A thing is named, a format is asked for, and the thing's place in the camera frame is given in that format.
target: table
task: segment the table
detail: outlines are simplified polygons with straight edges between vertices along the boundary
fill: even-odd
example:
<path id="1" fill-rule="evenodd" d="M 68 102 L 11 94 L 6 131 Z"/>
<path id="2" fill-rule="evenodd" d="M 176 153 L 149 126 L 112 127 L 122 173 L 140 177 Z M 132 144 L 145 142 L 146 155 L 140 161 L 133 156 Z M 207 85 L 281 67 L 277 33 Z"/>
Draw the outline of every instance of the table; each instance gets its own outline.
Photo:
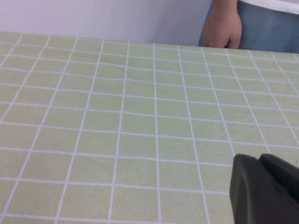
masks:
<path id="1" fill-rule="evenodd" d="M 0 32 L 0 224 L 231 224 L 235 154 L 299 166 L 299 56 Z"/>

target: blue jeans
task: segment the blue jeans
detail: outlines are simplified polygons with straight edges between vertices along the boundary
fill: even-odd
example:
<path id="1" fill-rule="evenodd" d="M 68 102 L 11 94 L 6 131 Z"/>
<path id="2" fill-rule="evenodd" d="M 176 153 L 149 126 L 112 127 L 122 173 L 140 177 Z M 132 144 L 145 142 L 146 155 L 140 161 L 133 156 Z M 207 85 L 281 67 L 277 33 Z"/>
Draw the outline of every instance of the blue jeans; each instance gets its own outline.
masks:
<path id="1" fill-rule="evenodd" d="M 208 19 L 213 3 L 206 16 Z M 238 2 L 242 21 L 239 49 L 299 53 L 299 15 Z M 199 46 L 202 47 L 202 35 Z"/>

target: grid pattern tablecloth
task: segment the grid pattern tablecloth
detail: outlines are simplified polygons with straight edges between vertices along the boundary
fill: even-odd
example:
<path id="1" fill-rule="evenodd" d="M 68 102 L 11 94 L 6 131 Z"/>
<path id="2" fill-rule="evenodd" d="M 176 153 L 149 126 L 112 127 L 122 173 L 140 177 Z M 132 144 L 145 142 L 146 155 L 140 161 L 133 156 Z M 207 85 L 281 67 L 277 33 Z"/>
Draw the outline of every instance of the grid pattern tablecloth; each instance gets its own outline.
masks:
<path id="1" fill-rule="evenodd" d="M 0 224 L 231 224 L 298 139 L 298 55 L 0 33 Z"/>

